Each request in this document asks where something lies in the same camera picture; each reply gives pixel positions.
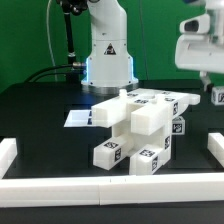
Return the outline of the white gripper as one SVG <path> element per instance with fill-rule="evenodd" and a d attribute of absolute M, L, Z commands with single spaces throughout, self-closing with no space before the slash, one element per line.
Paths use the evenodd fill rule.
<path fill-rule="evenodd" d="M 178 68 L 200 72 L 205 92 L 214 83 L 208 72 L 224 73 L 224 13 L 205 13 L 180 23 L 175 51 Z"/>

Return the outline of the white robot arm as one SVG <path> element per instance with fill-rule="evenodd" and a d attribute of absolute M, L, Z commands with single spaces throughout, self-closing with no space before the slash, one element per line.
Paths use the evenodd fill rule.
<path fill-rule="evenodd" d="M 180 23 L 175 64 L 195 70 L 205 89 L 212 86 L 211 73 L 224 74 L 224 0 L 184 0 L 203 5 L 205 13 Z M 92 51 L 86 59 L 82 85 L 105 93 L 134 88 L 133 58 L 127 51 L 127 14 L 118 0 L 87 0 L 91 16 Z"/>

